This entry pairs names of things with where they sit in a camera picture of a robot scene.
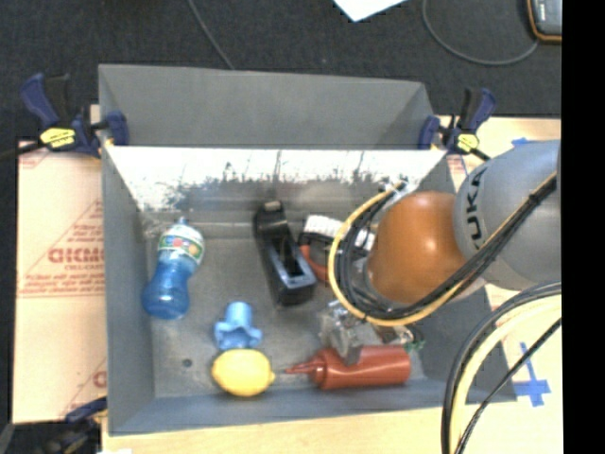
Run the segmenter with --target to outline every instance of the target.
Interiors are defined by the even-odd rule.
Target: cardboard sheet
[[[19,161],[14,423],[60,420],[106,392],[100,162]]]

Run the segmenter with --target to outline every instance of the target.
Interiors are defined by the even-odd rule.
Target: gray bin
[[[286,148],[389,151],[391,161],[401,157],[402,170],[407,170],[410,153],[427,153],[412,151],[424,119],[432,114],[422,84],[102,65],[99,86],[101,112],[120,109],[131,132],[130,146],[114,157],[111,152],[103,153],[110,434],[441,404],[444,382],[459,347],[490,312],[483,290],[418,323],[425,347],[413,358],[412,377],[404,386],[322,392],[305,376],[283,373],[284,368],[321,348],[316,313],[333,295],[328,288],[317,287],[309,303],[284,309],[273,305],[252,237],[253,213],[267,199],[282,200],[296,234],[308,214],[345,219],[377,191],[382,177],[351,182],[336,175],[293,184],[279,177],[242,181],[226,176],[210,191],[199,183],[180,183],[172,188],[175,195],[149,205],[133,193],[133,181],[150,180],[151,170],[157,171],[161,164],[147,163],[148,173],[145,169],[130,173],[120,165],[129,156],[139,163],[147,147],[170,148],[171,156],[180,147],[199,148],[200,156],[206,156],[206,148]],[[415,184],[454,190],[444,160],[426,170]],[[166,184],[157,180],[146,186],[152,192],[154,186],[160,187],[158,194],[166,192]],[[188,314],[175,322],[156,321],[141,308],[140,292],[154,271],[162,226],[182,214],[204,233],[207,252],[189,282],[192,305]],[[274,384],[253,398],[230,396],[209,376],[219,353],[212,326],[234,300],[252,305],[254,323],[264,333],[258,348],[270,358],[276,373]],[[506,369],[501,351],[491,355],[477,376],[477,390],[471,398],[478,398]],[[512,389],[504,391],[504,398],[513,398]]]

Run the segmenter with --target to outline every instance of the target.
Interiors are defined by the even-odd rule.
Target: black cable
[[[218,42],[213,37],[212,33],[208,29],[208,26],[204,23],[203,19],[201,18],[201,15],[199,14],[198,8],[196,7],[196,3],[193,0],[187,0],[187,4],[189,5],[189,8],[191,9],[194,17],[196,17],[196,20],[198,21],[199,27],[201,28],[201,30],[203,31],[203,33],[206,35],[206,38],[210,41],[210,44],[212,44],[212,47],[218,53],[218,55],[220,56],[220,58],[227,64],[227,67],[229,67],[231,70],[235,70],[235,67],[233,66],[233,64],[231,63],[231,61],[227,57],[227,55],[220,48],[220,45],[218,45]]]
[[[481,414],[488,407],[492,399],[498,394],[498,392],[500,392],[500,390],[502,390],[502,388],[507,384],[507,382],[512,379],[512,377],[521,369],[521,367],[526,364],[526,362],[531,358],[531,356],[534,355],[542,347],[542,345],[546,343],[548,339],[555,334],[556,331],[559,330],[561,326],[562,318],[559,318],[515,362],[515,364],[512,366],[512,368],[510,368],[507,374],[502,377],[502,379],[498,382],[498,384],[490,392],[490,394],[483,400],[483,402],[481,402],[481,405],[473,414],[473,417],[471,418],[471,421],[469,422],[468,426],[466,427],[466,429],[464,429],[464,432],[460,437],[460,441],[456,447],[456,450],[454,451],[454,454],[462,454],[462,452],[466,448],[466,445],[469,442],[469,439],[471,438],[471,434],[473,433],[473,430],[475,429],[479,418],[481,417]]]
[[[373,204],[363,214],[356,218],[340,242],[340,253],[335,257],[335,277],[342,293],[358,309],[368,316],[380,320],[397,320],[407,318],[424,310],[452,288],[458,291],[454,297],[469,287],[495,260],[504,249],[510,238],[516,233],[531,212],[552,193],[557,187],[555,176],[550,177],[507,219],[498,232],[479,249],[462,267],[446,279],[439,287],[426,295],[422,300],[411,306],[396,306],[386,302],[370,288],[358,288],[351,281],[352,255],[351,249],[361,230],[366,228],[380,209],[392,198],[393,190],[385,198]]]
[[[443,48],[445,48],[446,50],[448,50],[455,56],[460,57],[461,59],[464,59],[466,61],[476,63],[476,64],[491,65],[491,66],[510,65],[510,64],[514,64],[519,61],[522,61],[523,59],[526,59],[538,48],[539,41],[536,39],[527,51],[525,51],[521,55],[511,58],[511,59],[504,59],[501,61],[489,61],[489,60],[483,60],[483,59],[475,58],[473,56],[469,56],[468,54],[460,52],[460,51],[456,50],[454,47],[452,47],[451,45],[447,44],[433,29],[433,27],[430,25],[427,11],[426,11],[427,2],[428,2],[428,0],[423,0],[423,7],[422,7],[423,21],[424,21],[424,24],[426,25],[426,28],[428,29],[429,33],[433,36],[433,38],[438,42],[438,44],[440,44]]]
[[[40,149],[42,147],[42,143],[30,143],[29,145],[25,145],[23,147],[7,149],[0,153],[0,162],[4,162],[6,160],[13,160],[20,155],[29,153],[30,151],[35,151],[36,149]]]
[[[441,452],[443,454],[450,453],[450,425],[451,425],[451,410],[454,402],[454,397],[458,389],[458,382],[464,370],[468,358],[481,345],[487,335],[492,333],[496,328],[496,323],[503,316],[510,313],[520,306],[527,305],[534,301],[539,301],[545,298],[553,297],[562,294],[561,281],[552,283],[542,283],[532,288],[527,288],[516,294],[491,315],[484,318],[467,337],[458,354],[452,363],[450,375],[445,384],[445,394],[443,397],[443,409],[441,412]]]

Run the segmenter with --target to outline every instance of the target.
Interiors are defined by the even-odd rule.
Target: blue clamp
[[[436,116],[428,116],[420,131],[418,149],[429,149],[432,144],[441,141],[449,153],[473,153],[482,160],[489,160],[489,157],[478,149],[476,132],[493,114],[495,106],[495,97],[488,89],[466,89],[458,122],[456,117],[452,116],[450,124],[445,128]]]
[[[96,132],[109,130],[115,145],[127,145],[129,130],[126,117],[119,111],[107,113],[99,123],[90,123],[83,113],[71,117],[64,96],[67,76],[44,81],[39,73],[21,87],[21,99],[27,109],[41,121],[40,141],[51,151],[75,151],[100,157],[101,142]]]
[[[243,301],[227,305],[225,319],[215,323],[215,339],[220,350],[253,348],[260,343],[263,332],[252,326],[252,308]]]

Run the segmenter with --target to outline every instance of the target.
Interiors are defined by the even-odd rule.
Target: table surface
[[[479,130],[480,149],[496,156],[516,138],[559,139],[559,119],[493,117]],[[478,159],[468,156],[467,168]],[[453,166],[455,181],[463,179],[462,166]],[[493,302],[510,295],[489,287]],[[519,340],[541,334],[552,318],[541,318],[514,333],[505,351],[517,348]],[[479,422],[466,452],[556,453],[562,449],[562,335],[556,334],[533,358],[531,370],[518,375],[521,380],[545,380],[547,393],[540,398],[519,395],[515,402],[490,405]],[[469,416],[474,406],[467,406]],[[101,418],[104,452],[132,453],[275,453],[275,452],[388,452],[402,449],[414,454],[441,452],[441,408],[400,412],[363,413],[344,417],[293,421],[226,428],[205,428],[146,435],[112,436],[107,419]]]

